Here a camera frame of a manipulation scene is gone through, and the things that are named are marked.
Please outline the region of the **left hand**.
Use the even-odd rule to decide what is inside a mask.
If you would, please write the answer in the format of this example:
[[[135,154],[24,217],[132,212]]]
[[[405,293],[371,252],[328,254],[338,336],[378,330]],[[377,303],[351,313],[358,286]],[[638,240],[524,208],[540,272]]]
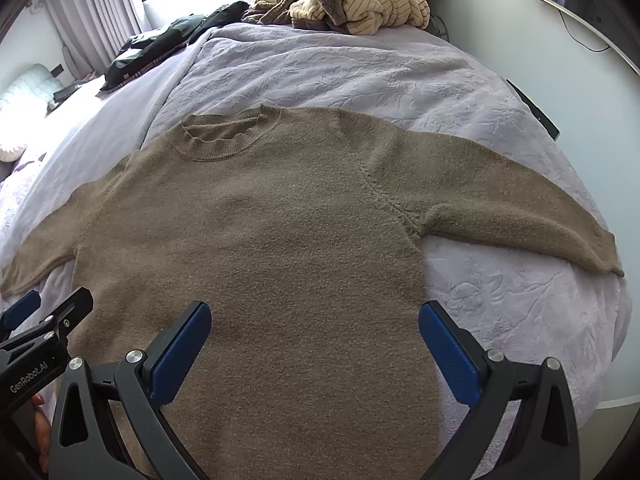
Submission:
[[[39,465],[43,472],[49,472],[49,454],[51,444],[51,425],[46,414],[43,413],[43,396],[40,393],[32,397],[34,407],[34,435],[39,453]]]

